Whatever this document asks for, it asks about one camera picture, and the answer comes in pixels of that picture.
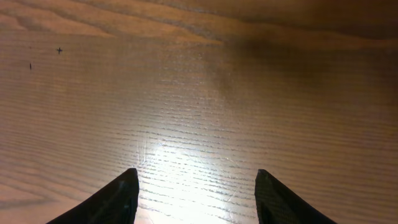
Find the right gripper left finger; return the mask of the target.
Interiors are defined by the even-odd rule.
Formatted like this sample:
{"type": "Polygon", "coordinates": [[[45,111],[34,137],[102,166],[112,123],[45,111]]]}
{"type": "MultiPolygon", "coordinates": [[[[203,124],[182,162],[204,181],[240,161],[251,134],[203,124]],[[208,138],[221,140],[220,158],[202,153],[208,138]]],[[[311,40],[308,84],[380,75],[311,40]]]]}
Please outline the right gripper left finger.
{"type": "Polygon", "coordinates": [[[129,168],[84,202],[48,224],[133,224],[138,196],[137,170],[129,168]]]}

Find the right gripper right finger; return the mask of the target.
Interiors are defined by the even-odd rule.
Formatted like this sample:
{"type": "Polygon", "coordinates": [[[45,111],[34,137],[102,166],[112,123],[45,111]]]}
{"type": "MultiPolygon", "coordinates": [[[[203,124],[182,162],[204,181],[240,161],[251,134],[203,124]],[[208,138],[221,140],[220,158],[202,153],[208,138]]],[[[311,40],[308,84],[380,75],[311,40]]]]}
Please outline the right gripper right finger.
{"type": "Polygon", "coordinates": [[[336,224],[264,169],[254,195],[259,224],[336,224]]]}

